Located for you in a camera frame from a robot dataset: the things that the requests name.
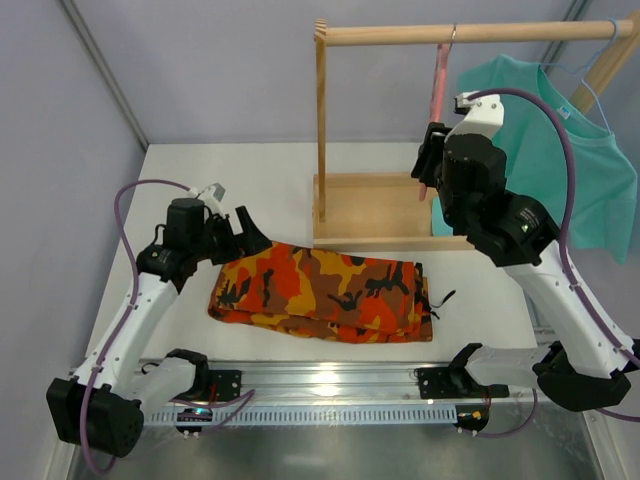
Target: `camouflage fabric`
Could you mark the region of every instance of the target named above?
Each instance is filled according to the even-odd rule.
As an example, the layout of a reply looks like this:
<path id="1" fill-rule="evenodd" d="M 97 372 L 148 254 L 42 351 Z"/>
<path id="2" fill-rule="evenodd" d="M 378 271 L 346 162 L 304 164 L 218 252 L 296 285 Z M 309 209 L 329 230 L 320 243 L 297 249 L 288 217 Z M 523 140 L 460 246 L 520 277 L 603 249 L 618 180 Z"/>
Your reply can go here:
<path id="1" fill-rule="evenodd" d="M 273 242 L 222 267 L 209 314 L 349 343 L 431 341 L 422 265 Z"/>

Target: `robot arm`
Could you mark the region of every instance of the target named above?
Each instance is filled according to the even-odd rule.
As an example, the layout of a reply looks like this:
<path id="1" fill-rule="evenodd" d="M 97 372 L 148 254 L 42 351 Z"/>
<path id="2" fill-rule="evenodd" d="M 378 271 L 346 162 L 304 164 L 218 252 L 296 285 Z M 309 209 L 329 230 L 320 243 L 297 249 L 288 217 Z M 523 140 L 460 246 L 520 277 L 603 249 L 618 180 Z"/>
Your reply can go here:
<path id="1" fill-rule="evenodd" d="M 80 444 L 82 397 L 100 352 L 128 308 L 132 308 L 130 315 L 109 345 L 93 384 L 86 428 L 91 447 L 124 457 L 140 437 L 145 416 L 173 398 L 197 400 L 206 392 L 207 357 L 196 352 L 176 349 L 141 379 L 136 380 L 134 372 L 156 325 L 199 262 L 228 263 L 271 246 L 245 207 L 236 209 L 242 233 L 234 235 L 229 216 L 220 207 L 223 194 L 224 189 L 216 184 L 197 198 L 173 200 L 167 209 L 162 243 L 154 241 L 137 257 L 137 297 L 131 298 L 130 289 L 101 341 L 73 377 L 56 378 L 51 383 L 47 402 L 62 441 Z"/>
<path id="2" fill-rule="evenodd" d="M 535 199 L 506 189 L 506 155 L 490 140 L 502 125 L 499 96 L 468 101 L 471 93 L 456 99 L 456 111 L 466 113 L 457 126 L 429 125 L 412 176 L 438 190 L 444 220 L 454 235 L 466 235 L 518 282 L 560 342 L 535 349 L 473 344 L 452 366 L 464 369 L 480 385 L 540 388 L 573 411 L 616 405 L 630 388 L 625 373 L 633 368 L 598 329 L 567 280 L 558 227 L 549 213 Z M 633 350 L 633 339 L 615 325 L 583 282 L 581 286 L 621 343 Z"/>

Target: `teal t-shirt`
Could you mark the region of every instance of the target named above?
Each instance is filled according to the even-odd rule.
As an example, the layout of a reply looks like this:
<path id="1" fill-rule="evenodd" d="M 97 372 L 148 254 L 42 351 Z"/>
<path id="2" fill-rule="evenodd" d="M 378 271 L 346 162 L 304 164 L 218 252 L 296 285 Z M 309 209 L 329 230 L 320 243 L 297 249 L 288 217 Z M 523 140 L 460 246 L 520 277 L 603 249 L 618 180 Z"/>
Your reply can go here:
<path id="1" fill-rule="evenodd" d="M 606 248 L 624 263 L 636 208 L 637 173 L 616 145 L 615 136 L 587 120 L 560 95 L 537 63 L 499 55 L 458 77 L 459 92 L 492 87 L 527 90 L 558 112 L 576 162 L 571 245 Z M 559 225 L 567 195 L 567 170 L 558 134 L 535 105 L 511 95 L 500 99 L 504 123 L 493 143 L 507 154 L 507 188 L 540 201 Z M 434 202 L 433 218 L 435 235 L 451 235 L 439 202 Z"/>

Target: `wire hanger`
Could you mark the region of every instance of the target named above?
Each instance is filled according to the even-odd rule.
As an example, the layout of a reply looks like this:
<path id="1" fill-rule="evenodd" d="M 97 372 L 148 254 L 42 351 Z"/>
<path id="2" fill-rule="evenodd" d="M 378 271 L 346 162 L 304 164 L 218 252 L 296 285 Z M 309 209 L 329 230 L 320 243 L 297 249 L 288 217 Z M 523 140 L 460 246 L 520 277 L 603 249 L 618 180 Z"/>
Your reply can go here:
<path id="1" fill-rule="evenodd" d="M 602 109 L 602 105 L 600 104 L 600 99 L 598 98 L 598 95 L 593 90 L 593 88 L 591 88 L 591 85 L 589 85 L 587 83 L 587 81 L 586 81 L 587 74 L 589 73 L 589 71 L 591 70 L 593 65 L 596 63 L 598 58 L 600 58 L 600 55 L 602 55 L 602 52 L 604 52 L 609 47 L 611 47 L 616 42 L 616 40 L 618 39 L 618 21 L 615 18 L 607 18 L 607 20 L 609 20 L 611 23 L 613 23 L 613 36 L 607 42 L 607 44 L 604 47 L 602 47 L 601 49 L 597 50 L 591 56 L 591 58 L 587 61 L 587 63 L 585 63 L 584 65 L 580 65 L 577 68 L 570 68 L 567 65 L 565 65 L 564 63 L 560 63 L 560 62 L 557 62 L 557 63 L 556 62 L 554 62 L 554 63 L 542 63 L 542 62 L 539 62 L 538 64 L 542 65 L 542 66 L 550 66 L 550 67 L 561 68 L 562 70 L 564 70 L 565 72 L 569 73 L 570 75 L 575 75 L 576 73 L 584 70 L 584 75 L 582 75 L 582 78 L 580 78 L 580 83 L 582 83 L 582 85 L 584 85 L 584 87 L 587 90 L 589 90 L 591 95 L 593 95 L 593 99 L 596 101 L 596 105 L 598 107 L 598 111 L 600 112 L 600 116 L 602 117 L 602 121 L 604 122 L 604 126 L 606 127 L 607 132 L 609 132 L 609 135 L 611 135 L 613 132 L 611 131 L 611 128 L 609 127 L 609 122 L 607 121 L 607 117 L 604 114 L 604 110 Z"/>

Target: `wooden tray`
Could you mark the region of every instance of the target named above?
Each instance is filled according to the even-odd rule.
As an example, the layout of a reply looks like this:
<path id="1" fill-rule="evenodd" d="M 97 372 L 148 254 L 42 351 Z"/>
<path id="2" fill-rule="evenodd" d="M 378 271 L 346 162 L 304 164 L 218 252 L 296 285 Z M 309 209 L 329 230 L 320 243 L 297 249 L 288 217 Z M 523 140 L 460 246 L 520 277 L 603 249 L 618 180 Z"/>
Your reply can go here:
<path id="1" fill-rule="evenodd" d="M 313 245 L 346 252 L 471 250 L 465 237 L 434 237 L 435 190 L 418 202 L 418 183 L 406 173 L 341 173 L 326 176 L 325 220 L 318 213 L 314 176 Z"/>

